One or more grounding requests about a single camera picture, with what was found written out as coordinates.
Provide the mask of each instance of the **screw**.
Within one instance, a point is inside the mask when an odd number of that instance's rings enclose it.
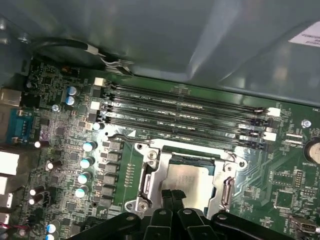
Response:
[[[226,220],[227,219],[227,216],[223,215],[223,214],[219,214],[218,215],[218,219],[220,220]]]
[[[142,211],[145,211],[145,210],[147,210],[148,209],[148,203],[147,202],[144,202],[144,201],[142,201],[142,202],[140,202],[139,203],[139,208],[142,210]]]
[[[192,214],[192,211],[190,209],[186,209],[186,210],[183,210],[183,213],[189,215],[189,214]]]
[[[148,159],[150,159],[150,160],[156,160],[157,159],[157,152],[156,151],[150,151],[150,152],[148,152]]]
[[[310,127],[311,127],[311,121],[309,121],[309,120],[307,120],[307,119],[302,120],[301,126],[302,126],[304,129],[310,128]]]

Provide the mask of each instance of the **green circuit board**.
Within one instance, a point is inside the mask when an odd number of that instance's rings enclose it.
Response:
[[[106,85],[94,85],[96,78],[105,79]],[[53,220],[60,223],[56,237],[67,239],[80,231],[89,216],[112,218],[125,211],[126,201],[136,198],[143,157],[135,151],[132,142],[108,140],[113,134],[123,134],[136,141],[167,139],[236,152],[247,160],[248,166],[236,175],[232,214],[291,237],[297,235],[289,223],[290,215],[318,223],[320,168],[304,156],[305,144],[320,134],[318,108],[103,71],[61,70],[39,62],[33,63],[29,80],[32,87],[28,94],[38,97],[39,102],[36,107],[26,105],[24,109],[34,115],[27,144],[33,145],[41,138],[49,140],[50,147],[41,151],[39,167],[32,172],[26,189],[20,223],[23,224],[37,209],[42,210],[39,210],[41,224],[28,239],[44,239],[45,226]],[[79,103],[74,107],[65,103],[69,86],[80,91]],[[150,98],[147,95],[151,93],[157,95]],[[177,105],[173,99],[189,105]],[[196,104],[196,99],[203,101]],[[277,117],[258,116],[264,121],[272,119],[272,125],[248,129],[275,133],[276,140],[239,137],[246,131],[245,128],[235,131],[236,126],[251,123],[257,115],[247,109],[205,108],[209,102],[228,103],[227,107],[280,109]],[[60,106],[59,112],[52,111],[54,104]],[[98,104],[101,112],[97,113],[95,106]],[[101,110],[103,105],[111,110]],[[221,116],[225,112],[231,117],[215,118],[215,114]],[[108,119],[105,129],[92,130],[97,116],[101,115]],[[309,120],[311,127],[303,128],[303,120]],[[210,126],[222,126],[224,131]],[[97,142],[97,149],[84,152],[82,146],[87,141]],[[244,144],[250,141],[255,147]],[[112,183],[115,185],[112,198],[108,201],[102,200],[101,193],[106,171],[104,154],[109,155],[107,158],[117,159],[116,166],[110,170],[117,177]],[[77,177],[84,171],[80,160],[85,157],[95,158],[95,164],[86,169],[92,180],[86,184],[88,194],[76,198],[75,190],[80,186]],[[62,166],[46,171],[48,160],[61,160]],[[28,204],[29,189],[41,184],[56,191],[55,203],[47,208]]]

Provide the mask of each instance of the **black ram slot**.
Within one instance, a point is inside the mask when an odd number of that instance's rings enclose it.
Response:
[[[259,138],[261,137],[261,134],[262,134],[262,132],[249,130],[249,129],[241,129],[241,128],[237,129],[233,127],[214,125],[210,123],[198,122],[198,121],[192,121],[192,120],[187,121],[187,120],[176,119],[170,116],[161,116],[161,119],[160,119],[158,118],[159,116],[156,113],[151,113],[151,112],[143,112],[141,115],[140,114],[136,115],[137,111],[129,110],[129,109],[121,109],[118,107],[113,107],[111,112],[117,113],[117,114],[123,114],[123,115],[130,114],[132,116],[135,116],[136,118],[148,117],[148,118],[153,118],[152,120],[154,121],[164,121],[170,124],[179,124],[189,128],[205,128],[204,130],[224,132],[224,133],[235,134],[240,136],[242,135],[242,136]]]
[[[159,91],[154,91],[149,89],[124,86],[120,84],[116,84],[116,89],[124,92],[130,92],[130,93],[142,94],[142,95],[146,95],[147,93],[159,98],[166,98],[166,99],[176,100],[176,101],[178,101],[178,98],[181,98],[180,96],[173,93],[159,92]],[[248,114],[261,114],[265,112],[265,109],[262,107],[251,107],[251,106],[232,104],[232,103],[222,102],[222,101],[213,101],[213,100],[207,100],[203,98],[196,98],[196,97],[191,97],[186,95],[183,96],[183,100],[187,101],[190,104],[207,105],[208,107],[220,108],[222,110],[230,109],[230,110],[240,111],[242,113],[248,113]]]
[[[143,104],[145,106],[148,106],[150,108],[152,108],[153,106],[156,107],[163,107],[164,109],[170,110],[170,111],[175,111],[177,113],[184,113],[186,115],[188,114],[195,114],[195,115],[204,115],[205,113],[210,114],[207,115],[207,118],[211,118],[214,120],[219,120],[219,121],[227,121],[227,122],[231,122],[231,123],[237,123],[237,124],[251,124],[251,119],[244,117],[244,116],[236,116],[236,115],[228,115],[228,114],[222,114],[222,113],[214,113],[214,112],[205,112],[203,110],[200,109],[194,109],[194,108],[187,108],[187,110],[183,111],[183,107],[180,106],[173,106],[173,105],[165,105],[165,104],[161,104],[161,103],[157,103],[157,102],[152,102],[152,105],[148,105],[147,102],[140,100],[140,99],[130,99],[130,98],[126,98],[126,97],[115,97],[113,99],[114,101],[117,102],[122,102],[125,104],[133,104],[133,105],[138,105],[138,104]]]
[[[205,133],[197,133],[197,132],[187,132],[183,131],[180,129],[169,129],[167,127],[161,127],[158,125],[154,124],[149,124],[149,123],[141,123],[137,121],[130,121],[127,119],[119,119],[119,118],[113,118],[109,119],[107,121],[109,124],[114,124],[114,125],[122,125],[122,126],[127,126],[131,128],[139,128],[142,130],[147,130],[151,132],[163,132],[167,134],[171,134],[173,136],[179,136],[183,138],[197,138],[199,140],[204,140],[204,141],[213,141],[217,143],[222,143],[222,144],[231,144],[234,146],[240,146],[240,147],[246,147],[246,148],[253,148],[253,149],[263,149],[264,144],[259,143],[259,142],[253,142],[253,141],[246,141],[246,140],[239,140],[235,138],[229,138],[229,137],[223,137],[223,136],[217,136],[217,135],[210,135],[210,134],[205,134]]]

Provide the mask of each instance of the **gray metal panel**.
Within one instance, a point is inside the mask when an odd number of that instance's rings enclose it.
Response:
[[[318,0],[0,0],[0,6],[31,36],[87,41],[136,62],[138,75],[320,106],[320,49],[288,43],[319,19]],[[93,61],[78,52],[76,58]]]

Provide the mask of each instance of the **cable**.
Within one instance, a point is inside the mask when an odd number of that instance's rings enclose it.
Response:
[[[121,72],[124,75],[133,75],[131,71],[129,71],[127,68],[123,66],[123,64],[119,61],[119,59],[117,59],[111,54],[102,53],[101,51],[99,51],[98,48],[82,41],[57,38],[57,37],[45,37],[45,38],[38,38],[35,41],[33,41],[30,44],[29,48],[34,58],[42,62],[48,63],[50,65],[53,65],[53,66],[58,65],[58,67],[61,67],[60,63],[53,61],[47,56],[43,56],[42,54],[39,54],[40,50],[46,49],[49,47],[69,47],[69,48],[80,49],[92,55],[99,56],[100,60],[108,68],[117,69],[119,72]]]

